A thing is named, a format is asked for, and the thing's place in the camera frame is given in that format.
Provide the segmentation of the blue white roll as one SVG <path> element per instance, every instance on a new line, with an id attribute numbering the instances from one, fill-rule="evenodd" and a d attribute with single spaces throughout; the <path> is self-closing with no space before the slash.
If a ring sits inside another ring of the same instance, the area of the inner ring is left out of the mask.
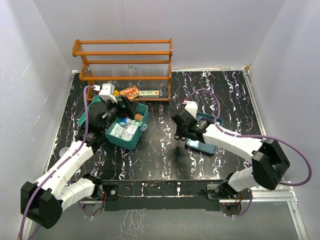
<path id="1" fill-rule="evenodd" d="M 126 126 L 126 120 L 125 120 L 125 119 L 122 119 L 122 120 L 120 121 L 119 125 L 124 128 L 124 127 Z"/>

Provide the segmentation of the white bottle green label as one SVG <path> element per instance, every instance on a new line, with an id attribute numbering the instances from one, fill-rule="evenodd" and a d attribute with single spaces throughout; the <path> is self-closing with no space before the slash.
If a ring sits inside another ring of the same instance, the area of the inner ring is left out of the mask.
<path id="1" fill-rule="evenodd" d="M 126 124 L 126 125 L 133 125 L 133 126 L 139 127 L 140 122 L 139 122 L 139 121 L 136 121 L 136 120 L 132 120 L 132 119 L 127 118 L 126 121 L 125 121 L 125 124 Z"/>

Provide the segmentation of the black scissors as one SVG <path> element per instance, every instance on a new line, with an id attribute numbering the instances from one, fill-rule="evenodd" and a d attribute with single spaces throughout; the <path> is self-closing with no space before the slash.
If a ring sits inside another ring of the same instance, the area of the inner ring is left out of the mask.
<path id="1" fill-rule="evenodd" d="M 175 140 L 179 140 L 179 141 L 185 141 L 187 138 L 175 134 L 175 135 L 174 135 L 174 139 L 175 139 Z"/>

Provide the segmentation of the blue white packet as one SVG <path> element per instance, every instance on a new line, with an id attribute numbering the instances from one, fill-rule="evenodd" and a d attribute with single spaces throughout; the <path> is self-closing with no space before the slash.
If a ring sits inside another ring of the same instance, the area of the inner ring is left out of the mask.
<path id="1" fill-rule="evenodd" d="M 188 142 L 187 142 L 187 145 L 191 148 L 198 148 L 199 147 L 199 141 L 197 140 L 191 140 L 189 139 Z"/>

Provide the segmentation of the blue grey divided tray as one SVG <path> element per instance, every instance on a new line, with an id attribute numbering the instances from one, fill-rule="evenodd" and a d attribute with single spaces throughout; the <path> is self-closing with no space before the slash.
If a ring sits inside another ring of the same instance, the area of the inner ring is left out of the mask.
<path id="1" fill-rule="evenodd" d="M 206 118 L 208 120 L 212 120 L 213 121 L 215 117 L 212 116 L 212 115 L 206 114 L 206 113 L 197 112 L 196 120 L 198 121 L 198 120 L 200 120 L 202 118 Z M 198 148 L 189 147 L 187 145 L 188 140 L 190 140 L 190 139 L 187 138 L 186 139 L 186 143 L 185 143 L 185 148 L 186 149 L 190 149 L 190 150 L 192 150 L 194 152 L 197 152 L 197 153 L 202 153 L 202 154 L 204 154 L 206 156 L 209 156 L 209 157 L 213 156 L 216 153 L 217 148 L 218 148 L 216 145 L 206 144 L 206 143 L 202 143 L 200 141 L 199 141 Z"/>

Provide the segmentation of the brown bottle orange cap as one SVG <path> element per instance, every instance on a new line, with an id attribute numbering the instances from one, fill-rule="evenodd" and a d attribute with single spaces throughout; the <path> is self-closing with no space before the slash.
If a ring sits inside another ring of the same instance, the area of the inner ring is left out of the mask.
<path id="1" fill-rule="evenodd" d="M 134 120 L 137 121 L 137 122 L 141 122 L 143 120 L 143 115 L 137 113 L 135 116 L 134 116 Z"/>

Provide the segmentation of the clear plastic bag packet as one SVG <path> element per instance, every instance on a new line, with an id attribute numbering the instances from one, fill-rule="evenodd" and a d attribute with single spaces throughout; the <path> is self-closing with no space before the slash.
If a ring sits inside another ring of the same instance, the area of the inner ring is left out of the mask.
<path id="1" fill-rule="evenodd" d="M 138 129 L 138 126 L 126 125 L 123 129 L 121 139 L 124 141 L 131 141 L 137 129 Z"/>

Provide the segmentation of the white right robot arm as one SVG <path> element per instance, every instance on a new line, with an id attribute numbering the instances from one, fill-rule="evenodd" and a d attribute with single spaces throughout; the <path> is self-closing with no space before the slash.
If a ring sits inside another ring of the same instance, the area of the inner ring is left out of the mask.
<path id="1" fill-rule="evenodd" d="M 176 139 L 191 139 L 214 145 L 251 164 L 244 170 L 229 174 L 215 188 L 216 195 L 225 195 L 233 199 L 241 191 L 257 186 L 275 190 L 290 167 L 290 162 L 277 140 L 266 137 L 244 137 L 221 127 L 211 119 L 203 117 L 196 120 L 185 109 L 172 116 L 172 120 L 176 124 L 174 135 Z"/>

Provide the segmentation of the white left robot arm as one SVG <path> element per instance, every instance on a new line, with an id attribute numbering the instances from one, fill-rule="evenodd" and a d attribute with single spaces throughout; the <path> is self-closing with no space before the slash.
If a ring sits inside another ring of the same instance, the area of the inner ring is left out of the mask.
<path id="1" fill-rule="evenodd" d="M 100 199 L 102 181 L 89 173 L 68 184 L 76 171 L 106 142 L 106 132 L 117 120 L 134 119 L 139 104 L 125 96 L 98 100 L 84 105 L 84 122 L 67 152 L 35 182 L 27 181 L 20 190 L 22 219 L 30 219 L 50 229 L 64 210 L 82 200 Z"/>

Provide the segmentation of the white blue-label packet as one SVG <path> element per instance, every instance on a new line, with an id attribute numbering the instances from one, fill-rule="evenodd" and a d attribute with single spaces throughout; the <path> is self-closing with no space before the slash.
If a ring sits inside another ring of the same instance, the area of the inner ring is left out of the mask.
<path id="1" fill-rule="evenodd" d="M 120 124 L 116 123 L 109 134 L 116 138 L 120 138 L 123 130 L 124 128 Z"/>

